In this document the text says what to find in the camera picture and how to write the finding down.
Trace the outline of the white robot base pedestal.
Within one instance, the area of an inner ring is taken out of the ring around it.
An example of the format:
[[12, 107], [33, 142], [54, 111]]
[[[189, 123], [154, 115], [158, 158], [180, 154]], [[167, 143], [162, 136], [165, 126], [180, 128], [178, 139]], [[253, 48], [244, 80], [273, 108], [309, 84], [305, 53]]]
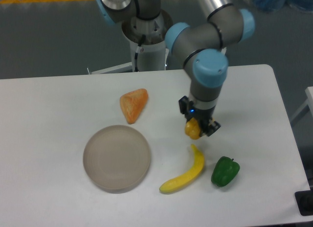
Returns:
[[124, 21], [121, 28], [130, 44], [131, 61], [90, 74], [165, 70], [169, 49], [166, 48], [164, 39], [172, 25], [170, 15], [163, 9], [156, 18], [149, 21], [137, 17]]

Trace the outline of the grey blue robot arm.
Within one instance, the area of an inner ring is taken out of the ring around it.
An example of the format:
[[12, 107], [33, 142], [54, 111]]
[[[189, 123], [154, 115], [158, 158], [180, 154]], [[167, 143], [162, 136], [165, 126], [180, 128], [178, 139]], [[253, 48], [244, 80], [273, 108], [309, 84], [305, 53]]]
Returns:
[[134, 72], [164, 70], [166, 54], [180, 62], [190, 77], [188, 96], [179, 100], [191, 139], [210, 136], [220, 124], [213, 112], [227, 76], [228, 60], [222, 50], [251, 37], [253, 15], [237, 9], [231, 0], [197, 0], [205, 23], [192, 28], [173, 23], [161, 0], [96, 0], [107, 23], [122, 24], [129, 41]]

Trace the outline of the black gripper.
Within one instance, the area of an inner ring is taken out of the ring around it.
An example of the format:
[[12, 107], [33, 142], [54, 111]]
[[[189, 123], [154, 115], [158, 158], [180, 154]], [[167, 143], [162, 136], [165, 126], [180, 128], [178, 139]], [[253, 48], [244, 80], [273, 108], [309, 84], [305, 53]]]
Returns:
[[215, 101], [189, 101], [189, 98], [187, 96], [183, 96], [179, 100], [180, 113], [185, 114], [187, 122], [190, 121], [192, 118], [197, 121], [200, 120], [200, 136], [211, 136], [221, 127], [220, 123], [212, 118], [215, 107]]

